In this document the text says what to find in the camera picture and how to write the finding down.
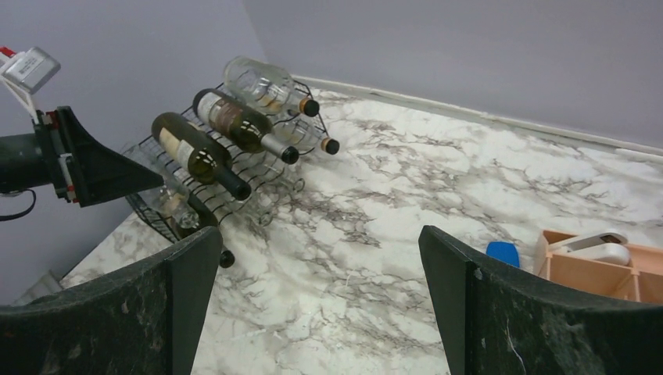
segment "red wire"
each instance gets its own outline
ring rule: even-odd
[[[4,45],[0,45],[0,53],[7,57],[13,57],[16,52],[12,51],[11,49],[5,47]]]

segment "black cylinder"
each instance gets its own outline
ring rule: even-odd
[[[246,200],[251,195],[251,185],[226,166],[214,168],[214,177],[238,201]]]
[[[0,193],[50,184],[34,134],[0,137]]]

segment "green wine bottle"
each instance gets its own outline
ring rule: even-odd
[[[158,115],[152,123],[152,136],[200,184],[216,181],[240,201],[251,195],[249,184],[232,172],[230,152],[182,115]]]
[[[212,129],[231,140],[244,152],[267,151],[286,164],[294,164],[299,152],[272,134],[272,123],[262,113],[236,99],[208,88],[193,99],[195,115]]]

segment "bottle label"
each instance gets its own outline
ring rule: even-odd
[[[174,159],[177,157],[177,147],[180,144],[180,140],[177,139],[165,127],[162,128],[161,132],[159,133],[159,143],[171,158]]]
[[[177,147],[177,162],[186,169],[188,166],[188,161],[191,158],[191,154],[194,151],[195,148],[187,143],[187,141],[181,141]]]
[[[198,116],[200,120],[206,124],[210,124],[210,110],[214,107],[214,103],[219,99],[219,95],[209,92],[205,94],[198,103]]]
[[[242,107],[213,92],[203,96],[198,107],[198,113],[200,113],[201,117],[206,117],[205,119],[201,118],[201,120],[206,120],[206,123],[214,130],[226,137],[228,137],[230,128],[237,116],[241,116],[242,114]],[[216,107],[216,111],[214,111],[215,113],[210,118],[213,107]]]
[[[185,170],[188,168],[188,159],[194,151],[189,143],[177,139],[165,127],[159,133],[159,143],[171,158],[175,159]]]

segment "baseboard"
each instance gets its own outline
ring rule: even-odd
[[[27,305],[37,298],[44,297],[45,295],[53,295],[63,289],[64,288],[60,285],[58,279],[53,275],[53,272],[49,270],[37,281],[36,284],[25,291],[19,299],[15,300],[12,305]]]
[[[355,84],[344,84],[333,80],[322,80],[304,76],[295,76],[297,80],[305,84],[310,84],[316,88],[322,88],[341,92],[348,95],[355,95],[360,98],[370,98],[380,102],[401,105],[404,107],[419,109],[426,112],[438,113],[444,116],[460,117],[464,120],[470,120],[478,123],[486,123],[497,126],[516,127],[527,130],[538,135],[550,136],[554,138],[566,138],[577,145],[576,142],[589,142],[605,151],[612,151],[630,159],[643,160],[653,163],[663,163],[663,148],[656,148],[637,143],[620,141],[609,137],[587,134],[575,130],[566,130],[558,127],[531,123],[529,121],[511,119],[509,117],[495,116],[486,112],[451,105],[442,102],[436,102],[430,99],[417,98],[415,96],[398,94],[396,92],[379,90],[376,88],[359,86]]]

